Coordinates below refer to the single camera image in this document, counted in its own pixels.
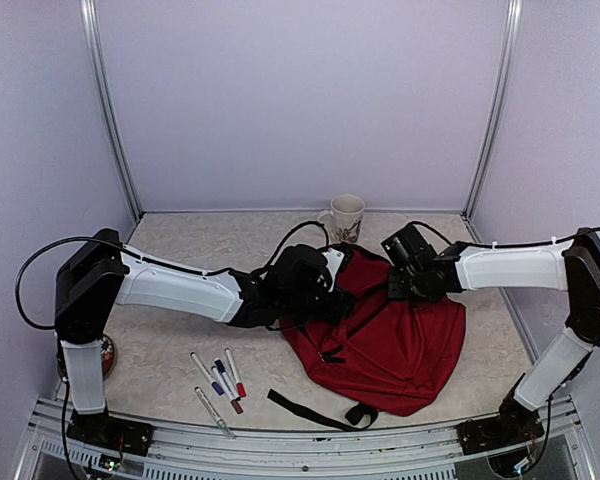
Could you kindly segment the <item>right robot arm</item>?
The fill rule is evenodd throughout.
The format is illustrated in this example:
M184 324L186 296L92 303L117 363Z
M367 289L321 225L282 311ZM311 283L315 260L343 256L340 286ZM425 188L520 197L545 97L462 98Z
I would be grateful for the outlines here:
M491 433L503 444L526 432L531 418L600 347L600 226L518 244L456 241L438 252L412 221L382 241L392 263L393 299L437 302L450 293L490 288L549 289L568 295L563 329L507 394Z

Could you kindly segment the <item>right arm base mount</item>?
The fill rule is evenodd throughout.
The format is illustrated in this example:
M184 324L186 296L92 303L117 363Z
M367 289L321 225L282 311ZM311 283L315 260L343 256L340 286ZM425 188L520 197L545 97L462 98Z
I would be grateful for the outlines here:
M464 455L516 445L545 434L539 420L520 426L516 422L506 424L497 416L462 422L456 427L456 431Z

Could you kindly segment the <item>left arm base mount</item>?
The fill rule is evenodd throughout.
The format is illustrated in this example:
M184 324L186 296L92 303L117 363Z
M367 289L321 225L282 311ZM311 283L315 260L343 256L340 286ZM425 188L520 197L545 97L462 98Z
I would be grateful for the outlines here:
M104 420L74 419L67 437L107 450L145 457L151 445L154 427L148 423L107 417Z

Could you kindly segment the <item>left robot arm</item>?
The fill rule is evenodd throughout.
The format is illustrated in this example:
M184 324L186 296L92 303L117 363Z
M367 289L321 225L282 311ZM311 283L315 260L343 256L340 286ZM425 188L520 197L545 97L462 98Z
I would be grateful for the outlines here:
M271 327L284 319L336 324L354 297L337 284L344 255L300 244L252 272L195 270L148 256L103 229L83 238L58 271L54 328L82 430L101 445L120 434L104 391L99 340L116 305L194 314L236 328Z

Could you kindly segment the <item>red backpack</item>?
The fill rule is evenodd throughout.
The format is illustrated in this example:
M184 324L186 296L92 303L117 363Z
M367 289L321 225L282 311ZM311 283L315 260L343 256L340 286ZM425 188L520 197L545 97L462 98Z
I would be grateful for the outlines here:
M351 312L336 325L319 317L297 327L285 320L283 335L313 382L355 404L338 421L275 390L267 397L313 423L361 431L363 419L375 422L381 412L406 417L437 398L461 356L466 309L447 297L393 300L386 258L357 245L335 248L344 255L336 284L353 296Z

